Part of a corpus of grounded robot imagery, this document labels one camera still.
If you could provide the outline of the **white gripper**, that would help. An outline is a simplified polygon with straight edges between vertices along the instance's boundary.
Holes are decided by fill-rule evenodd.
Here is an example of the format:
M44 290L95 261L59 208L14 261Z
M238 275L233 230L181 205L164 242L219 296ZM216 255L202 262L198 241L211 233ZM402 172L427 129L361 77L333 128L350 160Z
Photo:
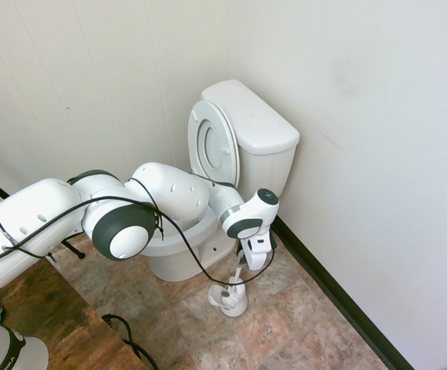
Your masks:
M272 246L270 230L264 234L256 234L247 238L245 240L245 253L241 250L237 254L237 257L240 258L237 266L243 267L245 260L242 258L246 258L250 270L256 271L261 269L267 259L267 254L272 251Z

